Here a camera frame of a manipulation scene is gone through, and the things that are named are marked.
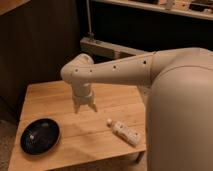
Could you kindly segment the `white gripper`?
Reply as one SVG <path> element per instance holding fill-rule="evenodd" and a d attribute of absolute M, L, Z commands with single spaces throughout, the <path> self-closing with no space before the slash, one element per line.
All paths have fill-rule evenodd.
<path fill-rule="evenodd" d="M 80 105 L 89 105 L 95 112 L 97 112 L 97 106 L 94 103 L 94 92 L 90 83 L 74 84 L 72 86 L 74 112 L 77 114 L 80 109 Z"/>

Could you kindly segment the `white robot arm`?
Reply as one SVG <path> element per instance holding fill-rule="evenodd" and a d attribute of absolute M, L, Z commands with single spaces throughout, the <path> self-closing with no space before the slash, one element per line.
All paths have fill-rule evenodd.
<path fill-rule="evenodd" d="M 76 107 L 93 102 L 93 83 L 147 86 L 147 171 L 213 171 L 213 51 L 170 49 L 99 64 L 80 54 L 61 77 Z"/>

